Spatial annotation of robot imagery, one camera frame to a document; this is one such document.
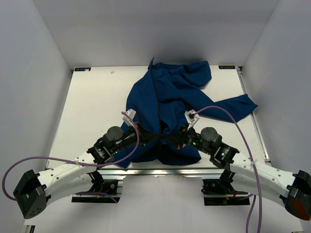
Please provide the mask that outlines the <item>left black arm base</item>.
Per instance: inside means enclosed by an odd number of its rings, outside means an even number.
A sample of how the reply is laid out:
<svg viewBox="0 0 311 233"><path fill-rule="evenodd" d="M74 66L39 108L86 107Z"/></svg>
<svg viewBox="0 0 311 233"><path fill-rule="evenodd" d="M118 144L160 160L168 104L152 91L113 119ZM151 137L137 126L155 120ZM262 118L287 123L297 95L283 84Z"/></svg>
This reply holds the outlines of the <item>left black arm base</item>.
<svg viewBox="0 0 311 233"><path fill-rule="evenodd" d="M89 173L87 178L90 178L90 188L85 194L72 195L71 202L73 203L118 203L123 188L122 175L104 174L102 171Z"/></svg>

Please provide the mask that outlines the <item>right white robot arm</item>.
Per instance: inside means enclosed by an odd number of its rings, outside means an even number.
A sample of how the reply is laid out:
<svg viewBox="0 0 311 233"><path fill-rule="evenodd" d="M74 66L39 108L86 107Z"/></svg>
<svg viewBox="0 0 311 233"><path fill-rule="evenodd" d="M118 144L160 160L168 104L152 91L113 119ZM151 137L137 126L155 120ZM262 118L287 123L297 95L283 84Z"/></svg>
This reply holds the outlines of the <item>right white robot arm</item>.
<svg viewBox="0 0 311 233"><path fill-rule="evenodd" d="M165 140L177 148L191 146L210 155L210 161L223 169L218 181L207 184L204 194L234 194L236 191L262 195L283 206L290 214L309 221L311 218L311 176L283 171L264 163L252 162L249 156L222 142L222 136L212 127L197 133L193 128L166 135Z"/></svg>

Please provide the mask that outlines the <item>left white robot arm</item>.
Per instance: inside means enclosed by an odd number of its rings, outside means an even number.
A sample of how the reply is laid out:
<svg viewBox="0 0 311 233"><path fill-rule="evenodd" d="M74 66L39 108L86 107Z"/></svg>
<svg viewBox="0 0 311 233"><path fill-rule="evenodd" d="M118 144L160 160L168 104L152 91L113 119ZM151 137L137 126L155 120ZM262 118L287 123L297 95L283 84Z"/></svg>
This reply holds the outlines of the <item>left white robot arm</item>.
<svg viewBox="0 0 311 233"><path fill-rule="evenodd" d="M134 114L130 109L123 115L128 124L126 131L119 126L109 128L93 147L75 159L38 173L25 172L13 191L23 217L33 218L52 202L72 194L113 193L99 173L99 166L112 163L117 153L130 146L146 146L158 138L134 123Z"/></svg>

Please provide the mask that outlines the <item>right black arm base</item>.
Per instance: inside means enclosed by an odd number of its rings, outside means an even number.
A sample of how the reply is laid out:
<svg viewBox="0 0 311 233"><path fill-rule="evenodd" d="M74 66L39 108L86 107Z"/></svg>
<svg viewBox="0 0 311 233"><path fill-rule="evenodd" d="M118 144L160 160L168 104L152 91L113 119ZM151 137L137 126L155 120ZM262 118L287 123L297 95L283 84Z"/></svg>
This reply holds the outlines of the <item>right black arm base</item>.
<svg viewBox="0 0 311 233"><path fill-rule="evenodd" d="M203 179L201 192L205 206L243 206L250 205L251 195L233 188L235 173L224 170L217 179Z"/></svg>

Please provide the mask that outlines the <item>blue jacket with black lining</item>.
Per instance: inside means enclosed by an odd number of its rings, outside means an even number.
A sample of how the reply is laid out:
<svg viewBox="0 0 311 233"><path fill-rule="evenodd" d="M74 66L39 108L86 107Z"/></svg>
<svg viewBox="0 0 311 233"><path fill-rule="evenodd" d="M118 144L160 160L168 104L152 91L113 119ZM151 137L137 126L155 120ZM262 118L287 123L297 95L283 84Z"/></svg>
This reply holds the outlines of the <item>blue jacket with black lining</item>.
<svg viewBox="0 0 311 233"><path fill-rule="evenodd" d="M131 162L141 163L158 160L164 165L192 165L201 160L199 152L186 146L180 150L166 142L162 136L177 132L187 123L185 112L198 111L207 106L201 115L222 121L236 122L251 114L257 105L247 94L214 102L201 87L211 81L208 61L187 65L150 63L146 74L137 81L126 101L126 109L135 110L134 122L152 133L157 139L145 147L129 148L115 155L118 165L126 168ZM221 111L227 110L231 117Z"/></svg>

